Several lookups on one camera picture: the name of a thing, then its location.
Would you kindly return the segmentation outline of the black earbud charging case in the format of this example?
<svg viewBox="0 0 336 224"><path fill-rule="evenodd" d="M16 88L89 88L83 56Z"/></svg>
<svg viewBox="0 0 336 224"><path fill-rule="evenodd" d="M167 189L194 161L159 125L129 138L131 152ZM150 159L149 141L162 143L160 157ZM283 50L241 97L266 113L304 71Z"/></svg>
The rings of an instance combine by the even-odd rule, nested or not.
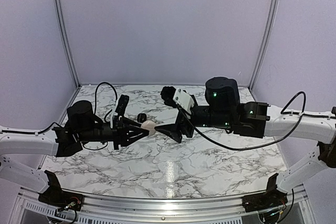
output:
<svg viewBox="0 0 336 224"><path fill-rule="evenodd" d="M139 113L137 116L137 122L143 123L147 120L147 115L145 113Z"/></svg>

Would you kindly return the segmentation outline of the pink round earbud case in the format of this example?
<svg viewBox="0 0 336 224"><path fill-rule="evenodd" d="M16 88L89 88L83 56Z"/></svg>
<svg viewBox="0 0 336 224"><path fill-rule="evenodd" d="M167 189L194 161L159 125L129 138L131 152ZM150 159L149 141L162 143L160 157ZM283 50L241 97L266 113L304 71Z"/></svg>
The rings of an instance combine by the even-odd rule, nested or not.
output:
<svg viewBox="0 0 336 224"><path fill-rule="evenodd" d="M148 136L153 136L156 133L156 124L153 121L146 120L141 124L141 128L149 132Z"/></svg>

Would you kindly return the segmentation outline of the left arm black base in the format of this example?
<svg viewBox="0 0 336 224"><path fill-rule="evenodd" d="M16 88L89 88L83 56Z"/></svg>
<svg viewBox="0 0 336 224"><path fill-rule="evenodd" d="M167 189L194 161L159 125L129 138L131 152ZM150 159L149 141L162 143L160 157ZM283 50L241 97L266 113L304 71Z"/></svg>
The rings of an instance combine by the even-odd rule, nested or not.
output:
<svg viewBox="0 0 336 224"><path fill-rule="evenodd" d="M59 207L65 210L67 205L75 203L70 206L72 210L80 211L82 208L83 195L78 193L71 193L64 191L61 188L60 182L55 173L45 170L47 176L47 189L43 193L38 193L38 201L48 205Z"/></svg>

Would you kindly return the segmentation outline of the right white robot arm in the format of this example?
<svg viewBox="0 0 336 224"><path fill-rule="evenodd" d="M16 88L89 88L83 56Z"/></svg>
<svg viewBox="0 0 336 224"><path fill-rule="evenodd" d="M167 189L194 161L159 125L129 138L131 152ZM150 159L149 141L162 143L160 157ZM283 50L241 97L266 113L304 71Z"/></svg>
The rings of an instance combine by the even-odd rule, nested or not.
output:
<svg viewBox="0 0 336 224"><path fill-rule="evenodd" d="M327 168L335 168L335 109L330 113L289 111L264 102L240 101L236 80L213 77L205 83L207 105L198 105L194 96L182 89L166 86L161 91L165 105L178 109L175 123L155 129L180 143L193 137L199 127L213 127L244 137L276 137L274 144L288 137L317 142L312 152L285 172L268 179L260 203L271 207L282 194Z"/></svg>

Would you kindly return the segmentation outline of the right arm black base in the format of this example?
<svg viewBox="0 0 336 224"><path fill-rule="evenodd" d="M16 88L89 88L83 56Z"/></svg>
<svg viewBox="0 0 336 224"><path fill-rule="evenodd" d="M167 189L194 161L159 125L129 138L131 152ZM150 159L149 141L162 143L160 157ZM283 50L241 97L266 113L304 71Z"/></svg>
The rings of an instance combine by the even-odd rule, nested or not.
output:
<svg viewBox="0 0 336 224"><path fill-rule="evenodd" d="M275 173L268 178L267 187L263 193L254 193L242 197L242 206L246 212L260 211L277 207L288 202L288 193L283 193L278 190L278 176L279 174Z"/></svg>

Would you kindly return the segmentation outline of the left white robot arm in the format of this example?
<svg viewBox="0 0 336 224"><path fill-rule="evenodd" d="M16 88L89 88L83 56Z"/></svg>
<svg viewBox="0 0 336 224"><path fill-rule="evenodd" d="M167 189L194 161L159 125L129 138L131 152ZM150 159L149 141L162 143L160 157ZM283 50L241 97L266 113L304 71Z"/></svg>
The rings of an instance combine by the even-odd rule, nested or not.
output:
<svg viewBox="0 0 336 224"><path fill-rule="evenodd" d="M94 114L92 104L82 100L67 109L68 121L63 127L53 127L45 132L1 129L1 178L45 194L54 205L66 202L57 176L49 171L38 171L11 161L9 154L41 154L54 157L70 157L81 152L84 144L101 142L113 144L114 149L150 135L142 124L124 117L127 103L117 107L112 122L105 123Z"/></svg>

